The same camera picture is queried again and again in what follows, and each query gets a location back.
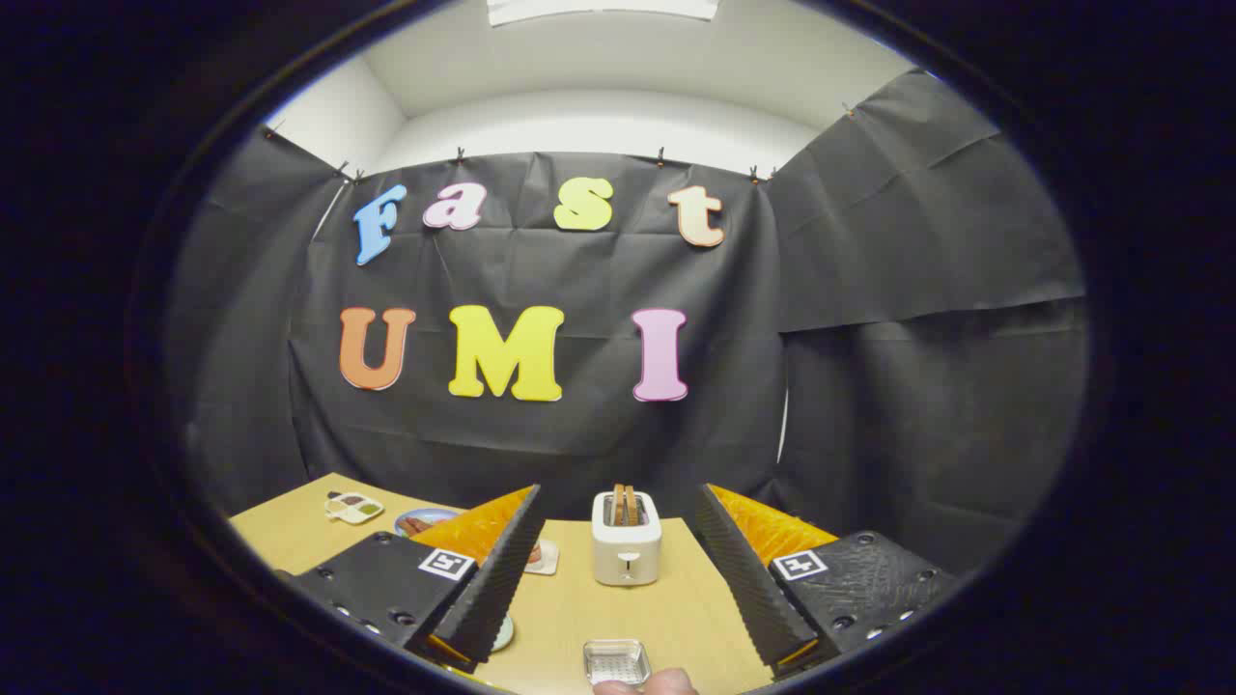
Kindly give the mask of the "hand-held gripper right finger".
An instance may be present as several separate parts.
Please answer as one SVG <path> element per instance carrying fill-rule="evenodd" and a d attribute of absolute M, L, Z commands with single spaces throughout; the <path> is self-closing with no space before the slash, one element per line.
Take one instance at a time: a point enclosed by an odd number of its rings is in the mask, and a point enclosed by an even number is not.
<path fill-rule="evenodd" d="M 700 486 L 693 527 L 774 676 L 896 634 L 957 582 L 878 532 L 837 537 L 717 485 Z"/>

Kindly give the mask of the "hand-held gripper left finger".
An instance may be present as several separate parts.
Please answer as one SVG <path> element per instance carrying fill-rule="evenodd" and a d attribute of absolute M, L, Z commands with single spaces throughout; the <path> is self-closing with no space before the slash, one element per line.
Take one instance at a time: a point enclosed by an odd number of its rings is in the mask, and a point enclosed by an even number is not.
<path fill-rule="evenodd" d="M 376 532 L 281 579 L 375 638 L 471 674 L 494 650 L 543 527 L 543 488 L 525 486 L 414 537 Z"/>

